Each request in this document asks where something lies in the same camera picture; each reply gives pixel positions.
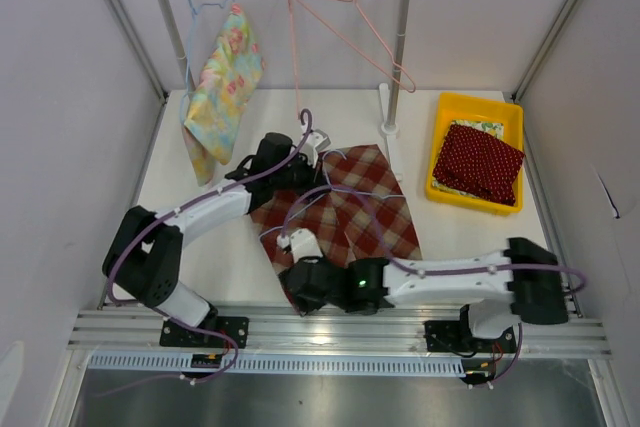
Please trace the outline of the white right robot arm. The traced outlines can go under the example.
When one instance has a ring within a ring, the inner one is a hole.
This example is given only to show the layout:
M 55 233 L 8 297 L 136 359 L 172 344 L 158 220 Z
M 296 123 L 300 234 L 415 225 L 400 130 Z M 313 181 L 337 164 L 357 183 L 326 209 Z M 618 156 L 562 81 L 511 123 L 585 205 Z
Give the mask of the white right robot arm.
M 561 325 L 569 320 L 557 258 L 514 237 L 503 250 L 448 261 L 368 257 L 340 267 L 314 234 L 293 234 L 294 263 L 280 273 L 283 289 L 303 315 L 331 305 L 348 314 L 431 304 L 461 306 L 458 342 L 479 350 L 517 323 Z

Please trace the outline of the red plaid skirt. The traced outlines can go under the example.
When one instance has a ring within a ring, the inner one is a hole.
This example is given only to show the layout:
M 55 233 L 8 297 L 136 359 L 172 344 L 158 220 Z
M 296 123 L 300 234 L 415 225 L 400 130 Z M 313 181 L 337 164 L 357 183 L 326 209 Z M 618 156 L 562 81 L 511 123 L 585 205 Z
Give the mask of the red plaid skirt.
M 311 196 L 298 206 L 299 195 L 279 191 L 272 200 L 250 214 L 260 242 L 281 282 L 293 267 L 292 256 L 283 252 L 276 239 L 286 214 L 293 209 L 287 231 L 307 228 L 313 232 L 323 253 L 343 268 L 351 261 L 382 257 L 374 224 L 393 256 L 422 258 L 409 206 L 389 163 L 376 145 L 364 145 L 323 153 L 323 168 L 333 185 L 351 187 L 367 199 L 362 204 L 354 195 L 332 191 Z

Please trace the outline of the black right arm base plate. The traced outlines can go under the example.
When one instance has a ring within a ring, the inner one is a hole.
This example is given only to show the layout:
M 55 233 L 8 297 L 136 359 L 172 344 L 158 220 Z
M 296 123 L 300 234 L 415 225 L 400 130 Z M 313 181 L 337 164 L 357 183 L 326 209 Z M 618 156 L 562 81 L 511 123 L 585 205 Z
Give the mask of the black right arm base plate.
M 506 329 L 499 337 L 484 339 L 474 337 L 461 320 L 431 320 L 423 324 L 427 351 L 450 353 L 469 358 L 472 354 L 515 353 L 516 336 L 513 328 Z

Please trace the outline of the floral pastel skirt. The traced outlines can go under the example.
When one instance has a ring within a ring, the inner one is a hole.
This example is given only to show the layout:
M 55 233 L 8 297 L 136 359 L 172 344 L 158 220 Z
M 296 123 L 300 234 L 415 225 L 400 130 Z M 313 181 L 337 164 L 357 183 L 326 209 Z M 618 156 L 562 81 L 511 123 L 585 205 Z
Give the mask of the floral pastel skirt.
M 208 184 L 232 157 L 240 122 L 263 76 L 265 61 L 244 9 L 237 3 L 215 39 L 199 84 L 180 122 L 196 183 Z

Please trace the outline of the blue wire hanger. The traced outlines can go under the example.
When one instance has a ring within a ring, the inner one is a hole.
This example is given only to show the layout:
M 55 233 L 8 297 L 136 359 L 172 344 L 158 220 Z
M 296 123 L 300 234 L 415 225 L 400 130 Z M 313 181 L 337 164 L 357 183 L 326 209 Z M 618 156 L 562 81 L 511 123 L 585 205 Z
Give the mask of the blue wire hanger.
M 328 150 L 328 151 L 322 153 L 321 161 L 323 162 L 326 159 L 326 157 L 328 157 L 331 154 L 339 154 L 342 157 L 342 160 L 347 160 L 347 156 L 343 151 L 337 150 L 337 149 L 331 149 L 331 150 Z M 357 194 L 357 195 L 360 195 L 360 196 L 373 197 L 373 198 L 376 198 L 376 199 L 378 199 L 380 201 L 385 201 L 385 200 L 391 199 L 391 198 L 402 198 L 402 199 L 405 198 L 405 196 L 403 194 L 397 194 L 397 193 L 393 193 L 393 192 L 390 193 L 390 194 L 384 194 L 383 195 L 383 194 L 379 194 L 379 193 L 376 193 L 376 192 L 358 191 L 355 188 L 352 188 L 352 187 L 349 187 L 349 186 L 346 186 L 346 185 L 342 185 L 342 184 L 333 184 L 331 182 L 331 178 L 330 178 L 326 168 L 323 165 L 321 165 L 321 167 L 322 167 L 322 169 L 321 169 L 322 173 L 324 174 L 325 181 L 326 181 L 328 187 L 323 190 L 324 193 L 321 192 L 320 195 L 314 197 L 313 200 L 311 200 L 309 202 L 305 201 L 306 203 L 305 203 L 305 205 L 303 207 L 292 207 L 293 210 L 291 212 L 291 219 L 290 220 L 292 220 L 294 218 L 297 218 L 297 217 L 300 217 L 307 209 L 309 209 L 311 206 L 316 204 L 319 200 L 323 199 L 323 197 L 329 195 L 329 192 L 348 193 L 348 194 L 351 194 L 351 195 L 356 195 Z M 267 229 L 267 230 L 265 230 L 264 232 L 262 232 L 262 233 L 260 233 L 258 235 L 258 239 L 260 241 L 262 241 L 262 239 L 264 237 L 266 237 L 267 235 L 271 234 L 272 232 L 278 232 L 279 233 L 282 230 L 282 228 L 283 228 L 283 226 L 279 225 L 279 226 Z
M 221 2 L 203 2 L 198 6 L 195 5 L 193 0 L 186 0 L 190 15 L 191 15 L 191 24 L 187 35 L 186 41 L 186 51 L 185 51 L 185 61 L 186 61 L 186 70 L 187 72 L 184 74 L 184 83 L 185 83 L 185 94 L 181 98 L 180 103 L 180 121 L 184 122 L 187 117 L 188 107 L 191 102 L 193 94 L 196 92 L 197 84 L 195 82 L 195 77 L 192 72 L 192 58 L 193 58 L 193 40 L 196 34 L 197 26 L 198 26 L 198 18 L 201 12 L 207 7 L 216 7 L 221 10 L 225 10 L 230 7 L 230 5 L 235 0 L 222 0 Z

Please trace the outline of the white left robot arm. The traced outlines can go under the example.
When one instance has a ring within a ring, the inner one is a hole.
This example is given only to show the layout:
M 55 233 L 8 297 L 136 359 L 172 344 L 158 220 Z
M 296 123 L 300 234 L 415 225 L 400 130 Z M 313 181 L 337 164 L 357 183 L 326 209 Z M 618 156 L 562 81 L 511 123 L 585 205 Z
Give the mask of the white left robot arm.
M 182 324 L 197 347 L 216 337 L 215 308 L 179 280 L 182 251 L 210 230 L 257 210 L 278 191 L 305 193 L 319 185 L 316 164 L 330 144 L 321 131 L 305 134 L 299 146 L 269 132 L 255 154 L 207 192 L 164 213 L 129 209 L 102 265 L 102 272 L 134 300 Z

